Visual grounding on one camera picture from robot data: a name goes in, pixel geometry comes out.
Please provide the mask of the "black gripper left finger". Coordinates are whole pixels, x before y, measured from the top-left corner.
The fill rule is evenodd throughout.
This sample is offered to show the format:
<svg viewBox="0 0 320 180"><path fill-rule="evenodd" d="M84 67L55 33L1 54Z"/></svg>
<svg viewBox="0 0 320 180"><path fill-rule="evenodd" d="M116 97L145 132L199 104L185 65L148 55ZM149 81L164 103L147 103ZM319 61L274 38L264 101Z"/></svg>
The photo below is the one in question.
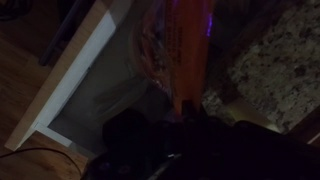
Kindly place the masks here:
<svg viewBox="0 0 320 180"><path fill-rule="evenodd" d="M116 160L163 160L174 156L171 123L150 122L141 112L126 109L103 124L105 155Z"/></svg>

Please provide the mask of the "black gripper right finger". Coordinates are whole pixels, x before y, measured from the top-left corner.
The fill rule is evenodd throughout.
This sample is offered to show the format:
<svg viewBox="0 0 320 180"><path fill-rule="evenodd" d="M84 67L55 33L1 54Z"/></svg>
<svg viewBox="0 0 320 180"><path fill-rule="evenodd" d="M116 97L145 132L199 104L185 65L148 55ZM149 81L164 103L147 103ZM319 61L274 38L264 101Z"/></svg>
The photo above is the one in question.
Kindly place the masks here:
<svg viewBox="0 0 320 180"><path fill-rule="evenodd" d="M208 131L208 115L203 107L196 109L191 100L182 102L182 127L186 134L205 133Z"/></svg>

